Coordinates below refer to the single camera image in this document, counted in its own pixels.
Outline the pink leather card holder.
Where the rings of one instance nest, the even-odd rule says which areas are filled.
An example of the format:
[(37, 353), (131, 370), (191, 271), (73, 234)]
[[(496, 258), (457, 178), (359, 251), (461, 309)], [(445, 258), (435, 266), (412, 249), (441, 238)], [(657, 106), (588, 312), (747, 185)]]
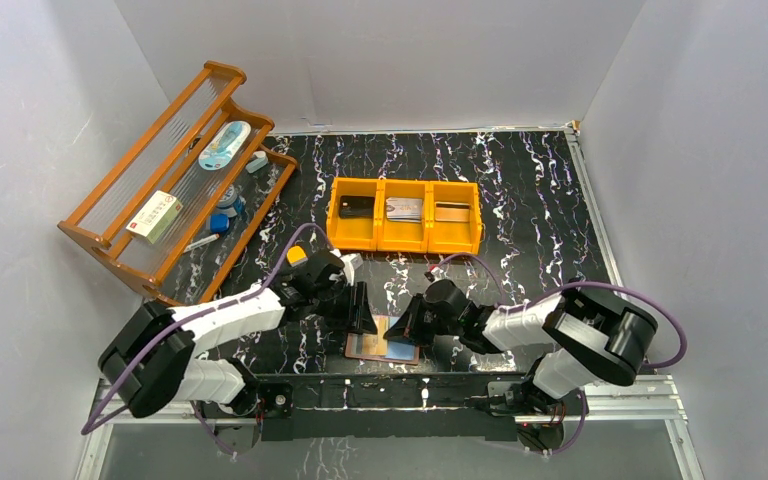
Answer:
[(418, 365), (420, 348), (397, 341), (386, 340), (383, 335), (398, 318), (386, 315), (374, 315), (378, 329), (377, 335), (349, 334), (345, 345), (345, 356), (351, 359), (379, 361), (385, 363)]

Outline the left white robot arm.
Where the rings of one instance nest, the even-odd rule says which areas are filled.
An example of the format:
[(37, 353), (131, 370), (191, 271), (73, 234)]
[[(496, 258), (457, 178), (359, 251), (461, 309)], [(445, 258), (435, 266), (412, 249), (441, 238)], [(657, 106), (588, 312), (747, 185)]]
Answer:
[(312, 315), (331, 330), (377, 334), (367, 285), (356, 278), (362, 263), (358, 254), (320, 250), (231, 297), (185, 307), (149, 302), (100, 355), (99, 369), (136, 418), (173, 401), (212, 402), (249, 415), (268, 403), (264, 383), (236, 359), (203, 353)]

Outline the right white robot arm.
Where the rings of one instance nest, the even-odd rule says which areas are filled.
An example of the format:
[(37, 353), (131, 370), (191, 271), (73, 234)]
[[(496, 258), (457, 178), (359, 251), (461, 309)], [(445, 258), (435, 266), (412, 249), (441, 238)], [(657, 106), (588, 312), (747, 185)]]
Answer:
[(479, 354), (527, 345), (555, 345), (532, 365), (523, 383), (488, 389), (496, 404), (550, 413), (571, 391), (596, 380), (630, 386), (658, 330), (646, 310), (623, 299), (618, 287), (573, 282), (529, 304), (479, 305), (450, 280), (417, 294), (384, 337), (429, 345), (456, 336)]

